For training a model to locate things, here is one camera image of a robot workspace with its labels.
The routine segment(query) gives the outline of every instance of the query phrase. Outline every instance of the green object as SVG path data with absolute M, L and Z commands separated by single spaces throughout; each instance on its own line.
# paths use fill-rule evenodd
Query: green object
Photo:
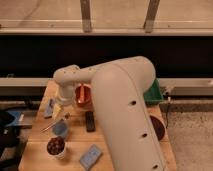
M 155 105 L 163 101 L 158 80 L 155 79 L 152 86 L 144 93 L 144 100 L 148 105 Z

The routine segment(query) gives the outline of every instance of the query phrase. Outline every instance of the brown object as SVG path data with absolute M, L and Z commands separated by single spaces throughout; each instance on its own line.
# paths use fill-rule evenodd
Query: brown object
M 94 165 L 92 170 L 114 171 L 111 157 L 96 117 L 96 131 L 87 133 L 85 131 L 85 111 L 75 110 L 72 106 L 64 107 L 63 112 L 59 114 L 60 116 L 68 112 L 72 114 L 72 117 L 68 120 L 68 125 L 71 127 L 71 134 L 66 139 L 67 156 L 69 156 L 70 159 L 67 163 L 57 162 L 54 157 L 48 154 L 46 149 L 47 142 L 53 137 L 53 133 L 51 131 L 42 133 L 41 128 L 52 123 L 51 119 L 44 119 L 43 112 L 46 107 L 45 104 L 47 104 L 50 98 L 54 97 L 56 90 L 57 85 L 53 81 L 48 82 L 19 165 L 19 171 L 84 171 L 84 168 L 79 163 L 79 159 L 92 144 L 96 144 L 103 151 L 103 156 Z M 151 113 L 162 123 L 164 122 L 158 105 L 149 106 L 147 109 L 148 113 Z M 177 171 L 167 131 L 165 132 L 163 139 L 160 141 L 160 146 L 168 164 L 168 170 Z
M 65 142 L 62 137 L 51 138 L 47 144 L 47 151 L 51 155 L 57 155 L 64 150 Z
M 165 135 L 165 127 L 163 123 L 154 116 L 150 116 L 158 141 L 162 140 Z
M 86 104 L 91 102 L 91 90 L 89 87 L 81 84 L 75 90 L 76 104 L 78 107 L 84 107 Z

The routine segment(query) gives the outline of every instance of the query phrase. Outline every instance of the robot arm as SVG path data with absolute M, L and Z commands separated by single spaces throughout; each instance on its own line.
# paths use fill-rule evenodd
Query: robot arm
M 57 70 L 54 79 L 62 104 L 72 100 L 75 83 L 91 83 L 94 110 L 116 171 L 166 170 L 143 99 L 155 79 L 148 59 L 132 57 L 84 69 L 72 66 Z

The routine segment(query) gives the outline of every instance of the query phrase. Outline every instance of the metal bar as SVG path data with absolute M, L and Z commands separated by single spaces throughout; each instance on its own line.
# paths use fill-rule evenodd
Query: metal bar
M 146 33 L 151 33 L 154 26 L 155 17 L 158 11 L 160 0 L 150 0 L 149 7 L 146 14 L 146 20 L 144 23 L 144 29 Z
M 82 27 L 84 32 L 92 31 L 91 14 L 90 14 L 90 1 L 81 0 L 81 16 L 82 16 Z
M 0 87 L 46 87 L 52 78 L 0 78 Z
M 0 35 L 72 35 L 72 36 L 213 36 L 213 29 L 159 29 L 147 34 L 144 29 L 92 29 L 91 33 L 70 28 L 2 28 Z

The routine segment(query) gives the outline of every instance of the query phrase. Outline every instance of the table surface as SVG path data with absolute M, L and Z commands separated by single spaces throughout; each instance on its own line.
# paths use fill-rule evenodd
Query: table surface
M 24 150 L 19 170 L 20 171 L 83 171 L 84 168 L 80 165 L 80 157 L 90 148 L 92 144 L 96 144 L 102 151 L 103 155 L 100 160 L 93 166 L 92 171 L 114 171 L 112 161 L 106 146 L 101 128 L 95 118 L 96 131 L 88 133 L 85 127 L 85 110 L 80 108 L 74 108 L 72 106 L 65 107 L 60 115 L 67 112 L 72 114 L 72 117 L 68 121 L 70 125 L 69 135 L 66 137 L 67 152 L 70 155 L 64 160 L 58 160 L 55 157 L 49 155 L 46 150 L 47 142 L 50 138 L 55 137 L 51 129 L 42 133 L 41 130 L 51 124 L 53 120 L 44 119 L 43 113 L 45 107 L 50 98 L 53 98 L 57 90 L 57 85 L 53 81 L 49 81 L 44 97 L 41 101 L 40 108 L 38 110 L 36 119 L 33 123 L 30 136 Z M 163 118 L 158 105 L 149 106 L 148 112 L 153 116 L 160 119 Z M 164 138 L 160 141 L 160 146 L 163 151 L 164 157 L 168 164 L 170 171 L 176 171 L 176 162 L 172 148 L 169 142 L 168 134 L 166 132 Z

